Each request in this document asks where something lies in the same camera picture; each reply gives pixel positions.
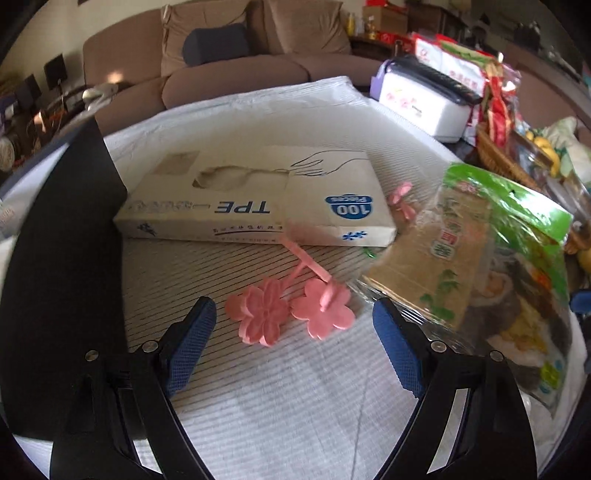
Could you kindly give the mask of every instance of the pink plastic stick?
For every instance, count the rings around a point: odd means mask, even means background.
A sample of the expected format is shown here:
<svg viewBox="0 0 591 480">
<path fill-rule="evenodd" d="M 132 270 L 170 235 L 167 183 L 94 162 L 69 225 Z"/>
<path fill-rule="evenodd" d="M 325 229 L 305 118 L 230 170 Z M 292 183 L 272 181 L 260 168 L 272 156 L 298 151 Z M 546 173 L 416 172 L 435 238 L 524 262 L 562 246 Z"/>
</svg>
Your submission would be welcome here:
<svg viewBox="0 0 591 480">
<path fill-rule="evenodd" d="M 337 291 L 337 284 L 333 281 L 329 282 L 326 288 L 324 289 L 324 293 L 320 297 L 320 311 L 326 312 L 326 309 L 330 306 L 330 302 L 335 296 Z"/>
<path fill-rule="evenodd" d="M 312 272 L 318 275 L 325 283 L 330 282 L 330 280 L 332 279 L 332 275 L 330 275 L 330 273 L 328 273 L 324 268 L 318 265 L 318 263 L 315 262 L 302 247 L 300 247 L 297 243 L 287 238 L 286 234 L 282 233 L 279 237 L 279 241 L 285 248 L 287 248 L 291 253 L 298 257 L 306 267 L 308 267 L 310 270 L 312 270 Z"/>
<path fill-rule="evenodd" d="M 306 267 L 306 264 L 303 261 L 300 261 L 300 263 L 298 263 L 298 266 L 295 267 L 290 275 L 281 282 L 281 290 L 285 291 L 287 289 L 287 287 L 289 287 L 291 285 L 291 283 L 296 279 L 296 277 L 301 273 L 301 271 Z"/>
</svg>

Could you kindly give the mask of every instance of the sofa cushion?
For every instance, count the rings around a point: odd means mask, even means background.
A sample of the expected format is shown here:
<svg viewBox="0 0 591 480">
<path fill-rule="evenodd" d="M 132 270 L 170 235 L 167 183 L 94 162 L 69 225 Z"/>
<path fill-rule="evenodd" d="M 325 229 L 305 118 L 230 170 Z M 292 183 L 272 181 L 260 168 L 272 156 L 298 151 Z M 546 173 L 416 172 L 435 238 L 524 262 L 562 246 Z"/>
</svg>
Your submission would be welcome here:
<svg viewBox="0 0 591 480">
<path fill-rule="evenodd" d="M 166 82 L 162 100 L 166 108 L 173 108 L 233 93 L 307 81 L 308 74 L 296 63 L 270 55 L 257 55 L 179 70 Z"/>
<path fill-rule="evenodd" d="M 82 48 L 87 85 L 160 77 L 162 23 L 160 10 L 126 18 L 90 37 Z"/>
<path fill-rule="evenodd" d="M 264 0 L 251 0 L 246 7 L 246 37 L 253 55 L 269 53 L 264 9 Z"/>
<path fill-rule="evenodd" d="M 283 53 L 351 53 L 335 0 L 269 0 Z"/>
<path fill-rule="evenodd" d="M 149 80 L 119 92 L 113 101 L 100 109 L 96 123 L 101 133 L 109 135 L 164 112 L 162 89 L 166 78 Z"/>
<path fill-rule="evenodd" d="M 371 77 L 378 72 L 379 66 L 382 64 L 379 60 L 341 53 L 291 54 L 281 56 L 281 58 L 288 59 L 304 67 L 312 82 L 345 75 L 357 87 L 369 86 Z"/>
<path fill-rule="evenodd" d="M 214 0 L 162 7 L 162 76 L 186 67 L 183 44 L 196 28 L 245 23 L 249 0 Z"/>
</svg>

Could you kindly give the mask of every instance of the pink flower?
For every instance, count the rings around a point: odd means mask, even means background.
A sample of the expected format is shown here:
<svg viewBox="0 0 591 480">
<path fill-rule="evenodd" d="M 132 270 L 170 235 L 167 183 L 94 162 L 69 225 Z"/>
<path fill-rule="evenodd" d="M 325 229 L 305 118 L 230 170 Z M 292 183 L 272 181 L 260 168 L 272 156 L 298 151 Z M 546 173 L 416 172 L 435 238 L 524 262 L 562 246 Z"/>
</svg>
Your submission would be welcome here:
<svg viewBox="0 0 591 480">
<path fill-rule="evenodd" d="M 306 282 L 304 294 L 291 302 L 291 314 L 308 320 L 308 333 L 312 338 L 323 340 L 333 327 L 346 330 L 353 325 L 355 314 L 345 306 L 351 292 L 344 285 L 327 285 L 319 278 L 312 278 Z"/>
<path fill-rule="evenodd" d="M 289 314 L 289 305 L 281 299 L 281 282 L 267 278 L 261 288 L 250 286 L 240 295 L 226 300 L 226 313 L 240 322 L 238 333 L 244 343 L 273 345 L 280 335 L 279 325 Z"/>
</svg>

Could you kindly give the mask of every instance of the cardboard box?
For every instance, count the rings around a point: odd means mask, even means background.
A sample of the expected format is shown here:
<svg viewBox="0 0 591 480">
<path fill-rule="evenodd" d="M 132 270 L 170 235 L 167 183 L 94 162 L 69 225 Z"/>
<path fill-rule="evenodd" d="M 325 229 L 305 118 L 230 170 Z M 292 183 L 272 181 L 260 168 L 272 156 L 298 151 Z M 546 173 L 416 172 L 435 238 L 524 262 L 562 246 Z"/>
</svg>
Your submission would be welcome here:
<svg viewBox="0 0 591 480">
<path fill-rule="evenodd" d="M 170 154 L 115 217 L 126 236 L 385 247 L 396 227 L 367 155 L 265 147 Z"/>
<path fill-rule="evenodd" d="M 369 17 L 374 18 L 374 24 L 379 32 L 406 35 L 408 30 L 408 14 L 401 8 L 394 7 L 363 7 L 363 20 L 367 23 Z"/>
</svg>

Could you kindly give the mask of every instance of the yellow bottle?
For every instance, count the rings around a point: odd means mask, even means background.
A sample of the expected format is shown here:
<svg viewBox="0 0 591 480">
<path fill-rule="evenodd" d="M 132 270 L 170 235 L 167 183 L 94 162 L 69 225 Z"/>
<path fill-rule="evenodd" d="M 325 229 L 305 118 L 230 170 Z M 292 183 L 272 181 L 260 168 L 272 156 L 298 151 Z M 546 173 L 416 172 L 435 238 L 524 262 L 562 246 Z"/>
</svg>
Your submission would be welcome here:
<svg viewBox="0 0 591 480">
<path fill-rule="evenodd" d="M 355 36 L 355 15 L 353 13 L 349 13 L 347 18 L 347 35 L 350 37 Z"/>
<path fill-rule="evenodd" d="M 373 15 L 368 18 L 368 38 L 370 40 L 378 39 L 378 29 L 375 26 L 375 18 Z"/>
</svg>

